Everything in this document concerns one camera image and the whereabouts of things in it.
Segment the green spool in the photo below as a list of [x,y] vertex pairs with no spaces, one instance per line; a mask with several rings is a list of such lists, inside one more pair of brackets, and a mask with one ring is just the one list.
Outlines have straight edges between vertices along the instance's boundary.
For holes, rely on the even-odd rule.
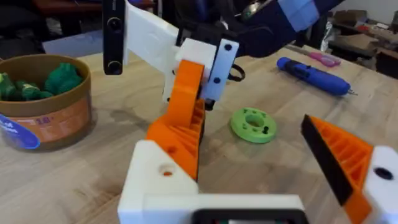
[[276,134],[275,121],[265,112],[255,108],[243,108],[236,111],[231,118],[234,133],[246,141],[267,143]]

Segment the black cable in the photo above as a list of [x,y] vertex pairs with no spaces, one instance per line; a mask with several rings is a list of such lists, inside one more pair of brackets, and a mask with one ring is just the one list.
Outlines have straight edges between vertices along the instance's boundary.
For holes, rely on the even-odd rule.
[[242,80],[244,80],[246,78],[246,73],[244,72],[243,68],[240,67],[239,65],[233,64],[232,68],[235,69],[236,71],[238,71],[241,76],[240,77],[236,77],[232,74],[228,75],[228,79],[234,82],[241,82]]

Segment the wooden table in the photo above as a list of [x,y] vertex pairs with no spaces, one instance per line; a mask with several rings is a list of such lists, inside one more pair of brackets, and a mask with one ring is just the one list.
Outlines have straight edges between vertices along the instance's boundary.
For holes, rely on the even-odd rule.
[[[207,113],[199,185],[214,193],[299,194],[310,223],[349,223],[300,123],[311,114],[371,144],[398,149],[398,81],[344,61],[328,71],[351,82],[359,96],[336,98],[279,72],[280,57],[327,69],[287,49],[263,59],[238,59],[247,77],[229,83]],[[163,76],[137,57],[118,77],[104,75],[100,54],[81,59],[93,72],[96,127],[78,144],[49,153],[20,152],[0,141],[0,223],[118,223],[116,207],[134,144],[166,109]],[[273,116],[275,140],[250,144],[231,133],[232,113],[245,106]]]

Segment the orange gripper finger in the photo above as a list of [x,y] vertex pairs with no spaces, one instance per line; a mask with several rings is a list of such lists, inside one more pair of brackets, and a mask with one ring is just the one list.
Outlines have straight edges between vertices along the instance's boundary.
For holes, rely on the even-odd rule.
[[166,113],[169,124],[189,128],[204,69],[204,65],[181,61]]
[[198,150],[205,120],[205,102],[197,100],[204,66],[182,60],[167,113],[149,126],[155,141],[192,179],[198,175]]
[[373,146],[313,116],[305,116],[303,135],[353,224],[362,223],[372,207],[363,195]]

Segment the cordless screwdriver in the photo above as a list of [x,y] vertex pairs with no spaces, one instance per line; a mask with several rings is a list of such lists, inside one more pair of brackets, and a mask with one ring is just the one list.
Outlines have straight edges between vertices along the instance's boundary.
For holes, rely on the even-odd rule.
[[335,96],[345,94],[358,95],[351,90],[351,85],[342,78],[323,72],[309,65],[304,65],[298,61],[282,57],[278,60],[277,66],[280,70],[318,87]]

